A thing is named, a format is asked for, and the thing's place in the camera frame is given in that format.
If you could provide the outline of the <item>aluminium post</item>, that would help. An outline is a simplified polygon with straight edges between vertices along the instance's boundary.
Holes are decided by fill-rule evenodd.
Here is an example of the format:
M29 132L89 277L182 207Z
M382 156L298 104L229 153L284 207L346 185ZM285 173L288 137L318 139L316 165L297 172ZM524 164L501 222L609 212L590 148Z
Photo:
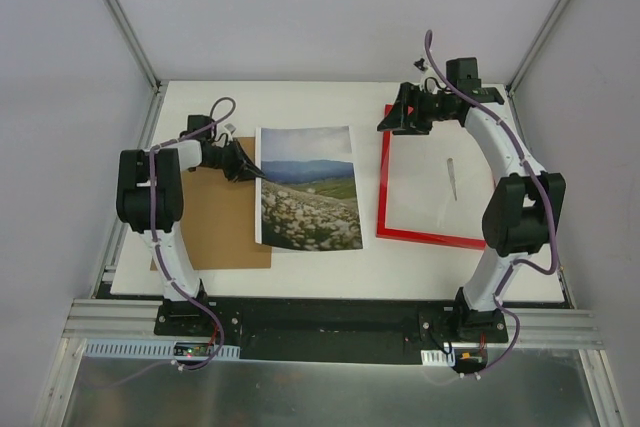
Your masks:
M136 32L125 13L120 0L102 0L109 11L109 14L120 32L129 52L143 74L146 82L149 84L153 92L158 92L161 87L154 68L152 67L144 48L136 35Z
M519 61L513 75L506 83L505 88L510 95L513 95L524 81L527 73L551 37L556 25L562 19L572 1L573 0L554 0L542 24L537 29L533 40L527 47L524 56Z

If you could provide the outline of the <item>aluminium front rail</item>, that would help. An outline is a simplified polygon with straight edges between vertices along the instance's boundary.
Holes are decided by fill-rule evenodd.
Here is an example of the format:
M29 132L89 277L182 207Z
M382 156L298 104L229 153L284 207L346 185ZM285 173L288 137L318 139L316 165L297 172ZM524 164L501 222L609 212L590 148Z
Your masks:
M212 309L222 322L227 341L238 345L261 331L361 332L399 334L404 342L428 342L442 328L434 322L446 314L446 301L353 299L286 299L216 297ZM63 328L66 338L198 340L204 336L157 335L154 326L160 301L76 299ZM604 342L594 315L585 310L509 308L501 337L518 338L520 348L601 350Z

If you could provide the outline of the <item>right aluminium side rail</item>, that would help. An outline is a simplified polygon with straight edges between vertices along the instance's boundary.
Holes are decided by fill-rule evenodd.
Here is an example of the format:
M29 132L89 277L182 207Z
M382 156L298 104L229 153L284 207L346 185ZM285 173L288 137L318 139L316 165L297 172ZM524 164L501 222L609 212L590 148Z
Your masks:
M527 267L540 275L554 278L559 285L564 302L568 303L570 299L568 298L567 288L561 272L562 267L556 238L562 203L566 191L566 182L561 174L548 173L546 168L543 167L529 151L522 136L522 128L515 109L513 95L507 92L507 98L514 125L513 129L509 131L508 136L511 139L511 143L518 157L520 168L519 176L522 179L527 179L525 182L526 195L533 202L531 206L523 209L522 215L527 214L528 217L522 217L518 226L523 227L524 221L531 220L531 227L526 228L526 234L535 233L541 235L540 238L536 237L528 241L530 242L528 249L531 253L518 255L511 261L509 267L510 276L514 277L517 271ZM548 267L537 264L533 259L533 256L537 254L542 247L549 248L550 265Z

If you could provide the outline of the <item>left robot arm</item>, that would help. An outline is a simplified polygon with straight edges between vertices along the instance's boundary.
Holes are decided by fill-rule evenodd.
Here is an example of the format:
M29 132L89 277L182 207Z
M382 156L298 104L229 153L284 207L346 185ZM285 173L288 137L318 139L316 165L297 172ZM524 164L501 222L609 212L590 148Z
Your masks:
M199 167L219 169L230 182L262 180L265 174L237 140L217 141L217 124L210 116L190 115L178 138L147 150L120 153L117 216L141 237L162 279L163 301L154 326L157 335L223 332L182 237L182 174Z

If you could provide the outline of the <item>landscape photo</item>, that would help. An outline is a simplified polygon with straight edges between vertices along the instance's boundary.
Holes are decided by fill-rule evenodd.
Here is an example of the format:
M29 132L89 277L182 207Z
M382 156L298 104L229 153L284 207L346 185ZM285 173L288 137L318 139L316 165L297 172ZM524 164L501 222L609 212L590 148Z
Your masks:
M265 128L255 135L255 240L299 252L365 247L348 126Z

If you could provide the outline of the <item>left aluminium side rail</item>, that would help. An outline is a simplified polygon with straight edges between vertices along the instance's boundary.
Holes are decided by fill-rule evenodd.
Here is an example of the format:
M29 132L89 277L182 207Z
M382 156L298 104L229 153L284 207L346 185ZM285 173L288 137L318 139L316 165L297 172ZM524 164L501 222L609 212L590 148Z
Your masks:
M101 285L108 282L108 275L115 271L131 224L149 224L149 221L142 221L143 214L150 213L150 208L143 206L144 200L149 200L149 194L143 193L142 184L148 180L148 175L143 170L149 167L148 147L153 139L167 86L167 81L161 81L152 90L144 122L133 147L119 154L115 198L116 217L97 264L94 286L89 293L91 299L98 296Z

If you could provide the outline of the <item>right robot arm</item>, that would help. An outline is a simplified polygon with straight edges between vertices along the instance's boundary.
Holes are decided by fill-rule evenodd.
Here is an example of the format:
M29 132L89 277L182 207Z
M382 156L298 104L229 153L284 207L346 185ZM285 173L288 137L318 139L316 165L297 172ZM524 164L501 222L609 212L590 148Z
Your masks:
M471 279L456 293L453 308L430 331L443 341L504 342L503 294L518 270L546 276L559 266L557 227L566 181L531 155L510 127L505 99L483 85L474 57L447 61L440 71L416 62L419 83L403 82L377 129L394 135L427 135L437 122L456 121L476 141L494 178L494 192L482 216L485 248Z

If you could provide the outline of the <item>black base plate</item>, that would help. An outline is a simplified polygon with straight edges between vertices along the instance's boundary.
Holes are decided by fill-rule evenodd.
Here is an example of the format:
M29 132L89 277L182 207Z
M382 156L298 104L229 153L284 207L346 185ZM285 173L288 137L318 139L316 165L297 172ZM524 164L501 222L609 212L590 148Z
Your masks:
M212 297L203 312L165 300L158 336L202 337L237 347L243 360L418 365L427 350L456 343L504 345L497 310L466 311L455 301Z

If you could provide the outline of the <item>brown frame backing board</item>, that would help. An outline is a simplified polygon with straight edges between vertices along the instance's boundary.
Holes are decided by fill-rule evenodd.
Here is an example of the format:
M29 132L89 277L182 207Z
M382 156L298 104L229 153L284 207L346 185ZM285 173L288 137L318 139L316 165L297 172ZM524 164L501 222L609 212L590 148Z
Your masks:
M255 182L181 165L188 148L200 151L198 143L183 141L152 154L155 236L181 235L199 273L270 268L272 249L254 240Z

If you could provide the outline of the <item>red picture frame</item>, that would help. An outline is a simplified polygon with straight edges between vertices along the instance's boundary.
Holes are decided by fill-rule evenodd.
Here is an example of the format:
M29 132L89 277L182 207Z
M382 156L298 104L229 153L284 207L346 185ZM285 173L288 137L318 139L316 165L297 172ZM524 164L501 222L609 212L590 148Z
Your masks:
M446 161L454 159L458 201ZM494 191L491 170L456 121L428 135L382 134L376 236L481 251L481 220Z

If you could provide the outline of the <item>right aluminium post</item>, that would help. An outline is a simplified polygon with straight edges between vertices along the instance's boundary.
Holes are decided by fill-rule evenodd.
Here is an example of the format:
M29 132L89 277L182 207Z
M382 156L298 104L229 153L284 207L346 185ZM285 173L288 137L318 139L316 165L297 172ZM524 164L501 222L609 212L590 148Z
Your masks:
M537 29L533 40L527 47L524 56L519 61L513 75L506 83L505 88L510 95L513 95L524 81L527 73L551 37L556 25L562 19L572 1L573 0L554 0L542 24Z

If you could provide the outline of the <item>clear tester screwdriver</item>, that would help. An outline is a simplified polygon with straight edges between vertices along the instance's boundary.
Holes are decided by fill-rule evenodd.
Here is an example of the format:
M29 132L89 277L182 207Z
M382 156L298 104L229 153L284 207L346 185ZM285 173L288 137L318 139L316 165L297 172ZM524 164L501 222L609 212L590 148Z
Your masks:
M456 184L456 173L455 173L455 164L454 164L454 159L452 157L449 157L446 161L447 164L447 172L448 172L448 177L449 177L449 182L450 182L450 186L451 186L451 190L452 190L452 195L454 198L454 201L458 201L458 194L457 194L457 184Z

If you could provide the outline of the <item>left aluminium post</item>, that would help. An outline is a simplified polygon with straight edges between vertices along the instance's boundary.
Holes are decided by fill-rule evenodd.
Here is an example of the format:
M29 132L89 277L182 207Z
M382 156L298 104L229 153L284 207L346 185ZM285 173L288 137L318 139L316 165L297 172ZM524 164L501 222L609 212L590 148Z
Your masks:
M136 32L125 13L120 0L102 0L109 11L109 14L120 32L129 52L143 74L146 82L149 84L153 92L158 92L161 87L154 68L152 67L144 48L136 35Z

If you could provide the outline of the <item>shiny metal floor sheet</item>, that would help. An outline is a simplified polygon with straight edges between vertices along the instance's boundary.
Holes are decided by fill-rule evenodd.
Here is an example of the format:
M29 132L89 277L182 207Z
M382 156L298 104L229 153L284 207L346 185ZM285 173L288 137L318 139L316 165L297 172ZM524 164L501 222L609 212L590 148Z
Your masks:
M595 426L575 353L517 351L478 379L422 366L85 359L68 426Z

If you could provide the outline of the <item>aluminium side rail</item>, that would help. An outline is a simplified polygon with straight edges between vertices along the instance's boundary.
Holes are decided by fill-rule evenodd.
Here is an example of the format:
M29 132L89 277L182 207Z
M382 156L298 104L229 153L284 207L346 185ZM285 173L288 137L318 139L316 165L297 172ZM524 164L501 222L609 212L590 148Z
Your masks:
M518 226L523 227L524 221L531 220L531 227L526 228L526 234L535 233L541 235L540 238L536 237L528 241L530 242L528 249L531 253L518 255L511 261L509 267L510 276L514 277L517 271L527 267L540 275L554 278L559 285L564 302L568 303L570 299L568 298L567 288L561 272L562 267L556 238L562 203L566 191L566 182L561 174L548 173L546 168L543 167L529 151L522 136L522 128L515 109L513 95L507 92L507 98L514 125L513 129L509 131L508 136L511 139L511 143L518 157L520 168L519 176L522 179L527 179L525 182L526 195L533 202L531 206L523 209L522 215L527 214L528 217L522 217ZM537 254L542 247L549 248L550 265L548 267L537 264L533 259L533 256Z
M150 208L143 206L144 200L149 200L149 194L143 193L142 184L148 180L148 175L143 170L149 167L148 147L153 139L167 86L167 81L161 81L152 90L144 122L133 147L119 154L115 198L116 217L97 264L94 286L89 293L91 299L98 296L101 285L108 282L108 275L115 271L131 224L149 224L149 221L142 221L143 214L150 213Z

